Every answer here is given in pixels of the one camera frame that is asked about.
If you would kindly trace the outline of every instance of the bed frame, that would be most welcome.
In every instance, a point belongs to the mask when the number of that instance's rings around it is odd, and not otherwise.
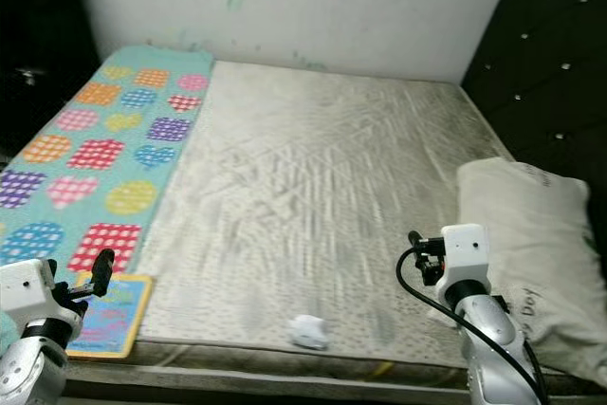
[[[500,0],[464,89],[516,159],[590,184],[607,277],[607,0]]]

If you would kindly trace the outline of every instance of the purple heart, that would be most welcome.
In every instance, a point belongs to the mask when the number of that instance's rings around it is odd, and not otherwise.
[[[0,208],[16,209],[29,201],[46,175],[7,170],[0,176]]]

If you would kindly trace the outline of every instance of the mattress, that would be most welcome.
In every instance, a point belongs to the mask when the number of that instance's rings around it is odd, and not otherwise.
[[[457,334],[394,268],[409,230],[456,222],[456,169],[490,156],[509,154],[455,85],[218,62],[138,263],[156,284],[135,349],[120,366],[76,362],[70,377],[466,389]],[[413,264],[405,275],[423,288]],[[326,321],[326,351],[290,342],[300,314]],[[590,387],[548,380],[555,393]]]

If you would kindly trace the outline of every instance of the colorful blanket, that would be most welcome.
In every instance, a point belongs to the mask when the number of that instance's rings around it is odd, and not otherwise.
[[[134,270],[212,65],[150,46],[109,57],[0,175],[0,266],[53,258],[56,281],[73,283],[112,248],[114,272]],[[15,334],[0,323],[6,348]]]

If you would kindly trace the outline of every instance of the white wall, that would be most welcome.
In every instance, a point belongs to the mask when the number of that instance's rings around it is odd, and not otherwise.
[[[90,0],[103,57],[124,45],[459,82],[497,0]]]

